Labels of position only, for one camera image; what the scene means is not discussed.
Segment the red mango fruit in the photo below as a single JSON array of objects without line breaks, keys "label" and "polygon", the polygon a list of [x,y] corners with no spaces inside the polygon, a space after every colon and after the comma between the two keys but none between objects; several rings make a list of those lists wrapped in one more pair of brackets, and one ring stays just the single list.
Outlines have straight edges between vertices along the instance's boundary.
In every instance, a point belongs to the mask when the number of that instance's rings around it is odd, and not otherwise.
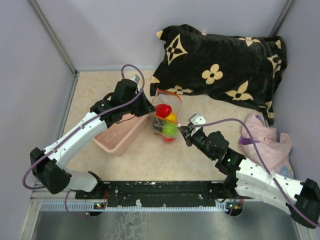
[{"label": "red mango fruit", "polygon": [[172,112],[172,107],[165,103],[160,103],[155,106],[155,113],[158,117],[165,118]]}]

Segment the clear zip top bag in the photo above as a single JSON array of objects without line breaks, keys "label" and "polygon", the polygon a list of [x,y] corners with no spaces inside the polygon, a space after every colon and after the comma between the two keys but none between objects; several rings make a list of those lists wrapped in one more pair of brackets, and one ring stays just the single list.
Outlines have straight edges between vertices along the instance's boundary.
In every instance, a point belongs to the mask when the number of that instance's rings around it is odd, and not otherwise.
[{"label": "clear zip top bag", "polygon": [[157,89],[151,101],[155,112],[150,115],[151,129],[166,143],[172,143],[178,136],[178,115],[182,99],[174,92]]}]

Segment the red apple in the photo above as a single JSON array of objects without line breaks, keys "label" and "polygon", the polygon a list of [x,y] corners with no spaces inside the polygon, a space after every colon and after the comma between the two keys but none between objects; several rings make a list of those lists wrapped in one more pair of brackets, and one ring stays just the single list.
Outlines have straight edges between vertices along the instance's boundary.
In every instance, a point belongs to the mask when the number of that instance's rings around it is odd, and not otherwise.
[{"label": "red apple", "polygon": [[175,139],[176,139],[175,137],[166,137],[166,136],[162,137],[162,140],[166,143],[172,143]]}]

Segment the light green apple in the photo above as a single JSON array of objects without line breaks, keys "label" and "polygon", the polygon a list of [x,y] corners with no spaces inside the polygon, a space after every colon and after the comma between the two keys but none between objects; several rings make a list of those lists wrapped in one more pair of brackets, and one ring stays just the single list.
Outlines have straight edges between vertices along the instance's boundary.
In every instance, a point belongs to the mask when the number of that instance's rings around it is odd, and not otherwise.
[{"label": "light green apple", "polygon": [[162,134],[166,138],[175,138],[178,134],[178,127],[175,123],[165,122],[162,127]]}]

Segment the yellow lemon fruit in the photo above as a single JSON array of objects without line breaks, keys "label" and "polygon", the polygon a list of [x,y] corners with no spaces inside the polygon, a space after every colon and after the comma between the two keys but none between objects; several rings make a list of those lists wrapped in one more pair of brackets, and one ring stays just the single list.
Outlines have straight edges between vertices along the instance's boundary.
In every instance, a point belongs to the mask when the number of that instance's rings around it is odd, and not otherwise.
[{"label": "yellow lemon fruit", "polygon": [[173,112],[171,112],[168,116],[166,116],[165,119],[173,123],[177,122],[177,116]]}]

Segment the pink plastic bin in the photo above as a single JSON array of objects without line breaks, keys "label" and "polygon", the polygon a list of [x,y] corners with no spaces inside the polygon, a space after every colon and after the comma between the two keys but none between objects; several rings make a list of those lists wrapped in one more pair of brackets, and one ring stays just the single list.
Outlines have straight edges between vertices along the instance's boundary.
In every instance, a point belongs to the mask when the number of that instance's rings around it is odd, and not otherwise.
[{"label": "pink plastic bin", "polygon": [[146,128],[148,121],[148,115],[136,117],[126,114],[118,123],[95,136],[92,141],[106,153],[120,157]]}]

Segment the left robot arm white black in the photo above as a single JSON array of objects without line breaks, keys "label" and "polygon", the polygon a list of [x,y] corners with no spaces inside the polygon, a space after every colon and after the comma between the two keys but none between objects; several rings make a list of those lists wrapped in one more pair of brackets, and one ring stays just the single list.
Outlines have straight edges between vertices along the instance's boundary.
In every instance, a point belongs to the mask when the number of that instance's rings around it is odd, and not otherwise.
[{"label": "left robot arm white black", "polygon": [[89,141],[118,124],[125,115],[142,117],[155,111],[146,98],[144,83],[139,76],[122,78],[113,92],[97,101],[68,133],[44,149],[30,152],[32,174],[51,194],[63,190],[80,190],[97,199],[103,195],[104,186],[90,172],[68,170],[67,165]]}]

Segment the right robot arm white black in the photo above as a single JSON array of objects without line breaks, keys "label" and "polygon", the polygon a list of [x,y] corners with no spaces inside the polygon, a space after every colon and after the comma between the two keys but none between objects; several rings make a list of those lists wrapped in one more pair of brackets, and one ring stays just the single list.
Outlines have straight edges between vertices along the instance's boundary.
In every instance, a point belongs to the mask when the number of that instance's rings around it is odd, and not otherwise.
[{"label": "right robot arm white black", "polygon": [[187,146],[195,146],[226,179],[222,192],[229,198],[248,197],[274,206],[310,229],[319,227],[320,187],[311,180],[300,181],[263,167],[229,148],[220,131],[206,135],[203,128],[179,127]]}]

